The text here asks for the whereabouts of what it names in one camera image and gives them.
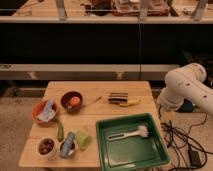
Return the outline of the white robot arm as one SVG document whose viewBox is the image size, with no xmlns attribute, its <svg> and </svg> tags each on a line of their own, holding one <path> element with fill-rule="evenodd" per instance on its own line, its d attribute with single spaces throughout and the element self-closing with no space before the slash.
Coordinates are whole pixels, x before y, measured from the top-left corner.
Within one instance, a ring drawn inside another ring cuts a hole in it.
<svg viewBox="0 0 213 171">
<path fill-rule="evenodd" d="M 170 70 L 165 75 L 166 86 L 157 102 L 167 111 L 177 111 L 185 99 L 213 116 L 213 89 L 203 84 L 207 77 L 205 68 L 198 63 Z"/>
</svg>

